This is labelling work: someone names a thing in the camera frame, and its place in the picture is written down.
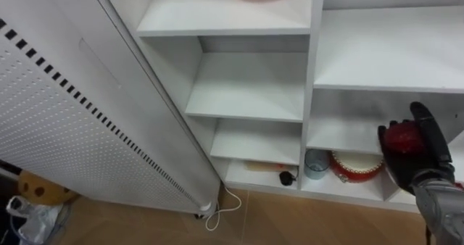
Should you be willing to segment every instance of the ventilation slots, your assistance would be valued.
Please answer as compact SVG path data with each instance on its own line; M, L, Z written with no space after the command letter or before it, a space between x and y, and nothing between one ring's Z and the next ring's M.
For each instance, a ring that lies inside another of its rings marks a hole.
M5 21L3 21L0 18L0 31L4 33L4 29L8 29L7 24L5 23ZM9 29L7 32L4 33L4 36L8 40L11 41L13 38L17 37L18 34L13 29ZM37 51L32 48L26 49L25 47L28 45L28 42L22 38L18 38L18 39L19 41L16 43L15 46L19 50L23 51L25 56L27 56L29 59L32 60L32 58L38 54ZM50 75L51 79L56 81L58 85L62 87L64 90L66 90L66 92L68 92L69 95L71 95L74 99L76 99L76 101L78 101L79 104L83 105L89 112L91 112L91 114L94 117L96 117L96 119L100 121L105 127L109 128L112 125L111 132L113 132L116 136L118 136L119 139L122 139L124 137L123 142L134 152L134 154L136 154L143 161L149 164L154 170L156 170L160 175L162 175L172 186L174 186L178 191L180 191L190 201L192 201L195 204L198 204L193 199L193 197L185 191L184 188L179 186L163 169L161 169L160 166L157 165L156 162L154 162L147 154L141 151L141 149L134 142L132 142L132 140L130 140L127 136L125 136L125 134L121 132L120 129L117 128L117 126L111 120L109 120L107 116L104 116L102 112L99 112L98 108L95 107L92 111L90 111L90 108L92 107L93 104L90 101L88 101L86 97L83 96L82 99L78 100L79 96L81 96L82 94L80 91L74 92L76 88L69 82L69 80L63 78L61 82L59 82L58 80L62 77L62 74L60 74L59 72L53 73L52 70L54 68L52 65L47 64L47 65L44 65L45 67L41 67L42 64L46 62L46 60L43 57L40 57L40 56L37 56L37 57L38 59L36 61L36 65L40 67L47 75Z

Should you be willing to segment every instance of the white power cord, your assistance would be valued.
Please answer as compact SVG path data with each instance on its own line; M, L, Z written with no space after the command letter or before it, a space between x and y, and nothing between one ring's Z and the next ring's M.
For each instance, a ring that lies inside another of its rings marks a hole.
M217 211L216 211L215 213L213 213L212 215L210 215L210 216L206 219L206 223L204 224L204 226L206 227L206 229L207 229L208 231L215 231L215 230L218 228L219 222L220 222L220 213L221 213L221 212L233 212L233 211L236 211L236 210L240 209L240 207L241 207L241 200L240 200L240 198L239 198L237 195L232 194L231 191L229 191L226 187L224 187L224 189L225 189L225 191L227 191L231 196L235 197L235 198L239 201L239 205L238 205L237 207L235 207L235 208L232 208L232 209L220 209L220 208L219 208L219 201L217 201ZM213 228L210 228L208 223L210 222L211 218L212 218L214 215L216 215L216 214L217 214L217 222L216 222L216 225L215 225Z

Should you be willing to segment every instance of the yellow object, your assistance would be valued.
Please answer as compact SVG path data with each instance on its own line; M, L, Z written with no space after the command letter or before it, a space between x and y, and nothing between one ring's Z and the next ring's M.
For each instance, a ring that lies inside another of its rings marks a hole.
M257 172L284 172L290 170L290 166L270 163L270 162L252 162L246 161L245 166L247 170Z
M42 205L58 205L77 196L74 191L23 170L18 189L29 202Z

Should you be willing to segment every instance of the stuffed toy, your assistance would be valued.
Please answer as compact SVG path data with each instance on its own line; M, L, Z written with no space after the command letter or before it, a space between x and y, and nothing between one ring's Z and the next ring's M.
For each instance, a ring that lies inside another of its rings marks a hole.
M49 206L63 204L77 196L74 191L45 180L26 170L20 173L18 189L21 196L26 198L30 203Z

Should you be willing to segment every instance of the perforated panel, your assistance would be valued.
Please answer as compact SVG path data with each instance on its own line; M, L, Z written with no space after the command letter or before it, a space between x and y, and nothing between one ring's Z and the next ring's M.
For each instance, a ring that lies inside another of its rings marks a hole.
M84 95L0 19L0 159L95 199L198 211Z

